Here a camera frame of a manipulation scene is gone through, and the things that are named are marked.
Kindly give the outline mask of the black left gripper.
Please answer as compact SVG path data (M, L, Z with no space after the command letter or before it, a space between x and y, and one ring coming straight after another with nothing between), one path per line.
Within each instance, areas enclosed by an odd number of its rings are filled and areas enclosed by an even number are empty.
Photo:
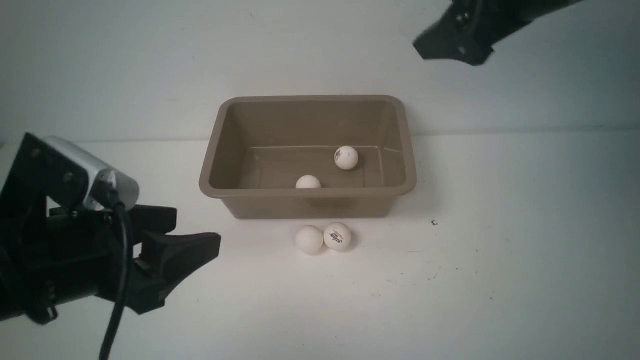
M141 252L132 262L126 307L138 315L162 308L221 246L215 232L169 235L177 221L175 207L142 204L128 212L55 209L25 223L3 219L1 319L54 321L57 306L91 296L116 303L126 294L122 266L136 240ZM132 230L125 230L130 223Z

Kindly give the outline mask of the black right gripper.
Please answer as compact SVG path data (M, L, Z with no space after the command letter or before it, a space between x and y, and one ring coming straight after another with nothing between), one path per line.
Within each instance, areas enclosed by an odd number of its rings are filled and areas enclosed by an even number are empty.
M580 0L453 0L453 22L436 22L412 42L423 60L455 60L480 66L489 48L535 19Z

